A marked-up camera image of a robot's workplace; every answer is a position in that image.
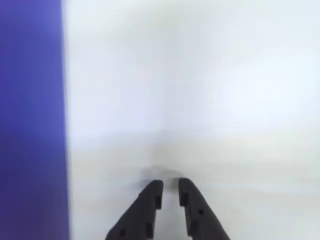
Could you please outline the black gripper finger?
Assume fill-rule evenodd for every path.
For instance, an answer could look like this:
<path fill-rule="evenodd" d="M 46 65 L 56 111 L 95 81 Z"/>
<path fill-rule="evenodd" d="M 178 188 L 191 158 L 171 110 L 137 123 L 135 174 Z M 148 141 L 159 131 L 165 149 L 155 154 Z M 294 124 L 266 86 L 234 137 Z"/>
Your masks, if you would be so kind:
<path fill-rule="evenodd" d="M 206 199 L 188 178 L 178 180 L 179 205 L 184 208 L 187 235 L 193 240 L 228 240 Z"/>
<path fill-rule="evenodd" d="M 164 183 L 151 181 L 108 231 L 107 240 L 152 240 L 157 210 L 162 208 Z"/>

